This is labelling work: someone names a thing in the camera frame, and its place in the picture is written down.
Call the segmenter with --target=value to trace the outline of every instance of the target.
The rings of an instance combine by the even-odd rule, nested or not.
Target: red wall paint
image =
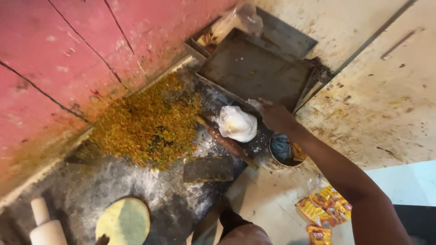
[[[0,61],[92,122],[125,88],[165,69],[187,37],[235,2],[108,0],[109,8],[104,0],[1,1]],[[87,123],[3,66],[0,79],[0,183],[19,183],[34,169],[22,174],[18,154],[29,146],[42,152]]]

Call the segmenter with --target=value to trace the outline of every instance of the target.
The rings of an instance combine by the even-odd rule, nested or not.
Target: flour-dusted surface
[[[194,79],[182,75],[185,76],[182,80]],[[203,98],[204,115],[214,121],[225,104],[213,97],[210,88],[195,83],[195,89]],[[271,132],[262,124],[259,115],[249,113],[258,118],[258,135],[243,144],[247,153],[252,155],[256,148],[266,146]],[[197,150],[192,157],[229,155],[203,126],[198,125],[196,130],[194,143]],[[247,165],[236,158],[233,158],[233,165],[236,180]],[[114,157],[90,159],[82,164],[64,161],[0,214],[0,238],[8,232],[21,244],[29,244],[28,234],[35,228],[30,201],[43,196],[52,218],[61,221],[69,245],[94,244],[95,224],[101,213],[120,198],[136,197],[150,210],[150,234],[145,244],[181,245],[214,201],[231,185],[232,181],[184,183],[182,159],[164,172],[136,167],[129,160]]]

